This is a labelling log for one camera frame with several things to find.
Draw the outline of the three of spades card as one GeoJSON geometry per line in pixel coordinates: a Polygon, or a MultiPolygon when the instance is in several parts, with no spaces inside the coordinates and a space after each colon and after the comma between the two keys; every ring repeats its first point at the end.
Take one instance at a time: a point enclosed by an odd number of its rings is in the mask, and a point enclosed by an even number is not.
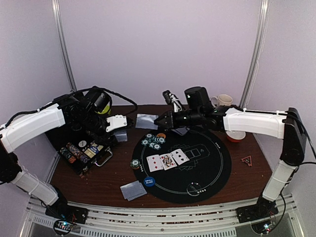
{"type": "Polygon", "coordinates": [[[171,155],[178,165],[181,165],[190,160],[181,149],[176,149],[172,151],[171,155]]]}

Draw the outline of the stack of poker chips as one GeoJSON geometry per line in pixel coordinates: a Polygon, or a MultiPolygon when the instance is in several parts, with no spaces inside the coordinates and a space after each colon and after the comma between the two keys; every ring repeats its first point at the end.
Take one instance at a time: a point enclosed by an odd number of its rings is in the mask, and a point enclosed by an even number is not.
{"type": "Polygon", "coordinates": [[[132,169],[139,169],[140,168],[140,161],[138,159],[133,159],[130,163],[132,169]]]}

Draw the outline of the orange big blind button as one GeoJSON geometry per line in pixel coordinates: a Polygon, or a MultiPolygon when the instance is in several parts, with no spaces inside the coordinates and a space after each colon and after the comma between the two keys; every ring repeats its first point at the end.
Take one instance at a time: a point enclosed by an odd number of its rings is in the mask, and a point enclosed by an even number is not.
{"type": "Polygon", "coordinates": [[[157,137],[166,138],[166,135],[164,133],[159,133],[159,134],[157,134],[157,137]]]}

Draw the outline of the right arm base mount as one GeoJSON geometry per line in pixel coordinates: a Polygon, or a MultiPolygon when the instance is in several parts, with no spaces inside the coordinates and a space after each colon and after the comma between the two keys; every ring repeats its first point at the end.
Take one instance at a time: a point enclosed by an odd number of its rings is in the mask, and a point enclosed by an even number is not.
{"type": "Polygon", "coordinates": [[[250,222],[252,230],[260,235],[268,234],[276,221],[279,210],[275,204],[270,207],[258,204],[239,207],[236,209],[239,223],[250,222]]]}

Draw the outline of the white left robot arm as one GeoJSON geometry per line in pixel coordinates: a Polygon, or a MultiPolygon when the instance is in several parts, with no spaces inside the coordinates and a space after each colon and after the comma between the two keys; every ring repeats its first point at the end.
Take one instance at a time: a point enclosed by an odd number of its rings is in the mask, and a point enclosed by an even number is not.
{"type": "MultiPolygon", "coordinates": [[[[49,142],[46,135],[39,135],[17,148],[14,152],[22,166],[32,174],[36,181],[46,184],[46,176],[53,162],[55,149],[49,142]]],[[[0,209],[13,210],[27,205],[28,193],[19,189],[14,184],[4,184],[0,187],[0,209]]]]}

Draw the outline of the blue green poker chips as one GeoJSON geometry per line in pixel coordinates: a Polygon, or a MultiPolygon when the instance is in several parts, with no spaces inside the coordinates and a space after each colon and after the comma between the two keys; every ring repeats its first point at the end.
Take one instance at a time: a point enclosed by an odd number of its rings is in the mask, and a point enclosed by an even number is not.
{"type": "Polygon", "coordinates": [[[144,139],[141,141],[143,146],[150,147],[154,150],[160,150],[162,144],[164,144],[166,138],[157,137],[157,135],[153,135],[152,133],[148,133],[145,135],[144,139]]]}

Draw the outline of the dealt cards back pile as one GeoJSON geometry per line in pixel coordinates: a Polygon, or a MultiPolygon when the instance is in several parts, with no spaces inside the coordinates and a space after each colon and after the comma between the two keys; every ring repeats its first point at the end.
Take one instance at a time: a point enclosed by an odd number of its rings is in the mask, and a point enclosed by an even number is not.
{"type": "Polygon", "coordinates": [[[189,132],[189,130],[190,129],[187,127],[181,127],[181,128],[174,129],[173,131],[180,136],[184,136],[185,134],[189,132]]]}

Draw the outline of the dealt cards front pile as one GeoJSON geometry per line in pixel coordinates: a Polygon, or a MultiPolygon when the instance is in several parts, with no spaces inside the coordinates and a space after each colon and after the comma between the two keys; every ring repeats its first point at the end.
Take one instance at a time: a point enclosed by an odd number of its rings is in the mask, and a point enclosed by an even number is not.
{"type": "Polygon", "coordinates": [[[120,186],[124,199],[131,201],[147,194],[147,191],[139,181],[120,186]]]}

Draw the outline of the three of diamonds card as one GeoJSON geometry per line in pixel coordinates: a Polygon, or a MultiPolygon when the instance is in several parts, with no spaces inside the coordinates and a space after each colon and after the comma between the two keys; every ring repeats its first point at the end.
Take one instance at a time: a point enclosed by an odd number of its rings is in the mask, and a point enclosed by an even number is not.
{"type": "Polygon", "coordinates": [[[146,157],[150,172],[163,170],[163,166],[159,155],[151,155],[146,157]]]}

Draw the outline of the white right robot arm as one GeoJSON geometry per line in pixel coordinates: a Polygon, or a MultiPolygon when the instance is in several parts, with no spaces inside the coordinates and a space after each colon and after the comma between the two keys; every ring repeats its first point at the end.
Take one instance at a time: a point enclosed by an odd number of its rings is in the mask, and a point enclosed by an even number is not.
{"type": "Polygon", "coordinates": [[[253,207],[253,214],[258,218],[265,217],[272,210],[271,202],[280,195],[305,159],[307,133],[295,108],[268,112],[236,106],[200,106],[179,112],[166,111],[155,119],[154,123],[164,130],[202,125],[213,131],[246,132],[256,137],[276,140],[282,150],[279,161],[276,162],[275,169],[262,191],[263,200],[253,207]]]}

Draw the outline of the grey cloth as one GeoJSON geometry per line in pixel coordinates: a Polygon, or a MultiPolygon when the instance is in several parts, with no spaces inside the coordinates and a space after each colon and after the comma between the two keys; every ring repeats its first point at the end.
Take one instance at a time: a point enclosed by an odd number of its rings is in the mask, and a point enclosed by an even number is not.
{"type": "Polygon", "coordinates": [[[126,130],[116,131],[114,132],[114,135],[119,143],[128,141],[128,135],[126,130]]]}

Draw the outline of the queen of hearts card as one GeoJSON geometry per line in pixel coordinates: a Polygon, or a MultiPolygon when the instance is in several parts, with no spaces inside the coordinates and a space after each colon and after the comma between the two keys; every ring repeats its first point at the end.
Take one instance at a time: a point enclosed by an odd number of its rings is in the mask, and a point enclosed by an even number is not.
{"type": "Polygon", "coordinates": [[[177,166],[171,154],[163,154],[159,156],[164,170],[169,170],[177,166]]]}

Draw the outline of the blue small blind button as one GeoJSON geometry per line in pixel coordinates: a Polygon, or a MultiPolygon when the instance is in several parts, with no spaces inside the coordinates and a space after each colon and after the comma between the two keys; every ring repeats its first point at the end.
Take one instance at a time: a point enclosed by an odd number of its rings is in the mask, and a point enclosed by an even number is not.
{"type": "Polygon", "coordinates": [[[154,186],[156,183],[155,179],[153,177],[146,177],[143,181],[143,184],[146,186],[146,187],[152,187],[154,186]]]}

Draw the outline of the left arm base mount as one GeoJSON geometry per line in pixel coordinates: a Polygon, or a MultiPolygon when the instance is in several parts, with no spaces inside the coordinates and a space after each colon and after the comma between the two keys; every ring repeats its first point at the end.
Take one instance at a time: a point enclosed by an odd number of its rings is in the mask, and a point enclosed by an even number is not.
{"type": "Polygon", "coordinates": [[[58,236],[64,237],[77,229],[79,224],[86,223],[88,209],[71,205],[65,208],[46,206],[45,214],[56,219],[52,228],[58,236]]]}

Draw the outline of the dealt cards pile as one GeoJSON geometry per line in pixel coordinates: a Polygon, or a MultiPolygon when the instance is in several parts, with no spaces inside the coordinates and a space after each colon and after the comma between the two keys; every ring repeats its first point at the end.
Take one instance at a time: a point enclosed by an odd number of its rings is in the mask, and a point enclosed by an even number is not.
{"type": "Polygon", "coordinates": [[[185,134],[189,132],[189,130],[190,129],[187,127],[181,127],[181,128],[174,129],[173,131],[180,136],[184,136],[185,134]]]}
{"type": "Polygon", "coordinates": [[[120,186],[124,199],[131,201],[147,194],[147,191],[139,181],[120,186]]]}

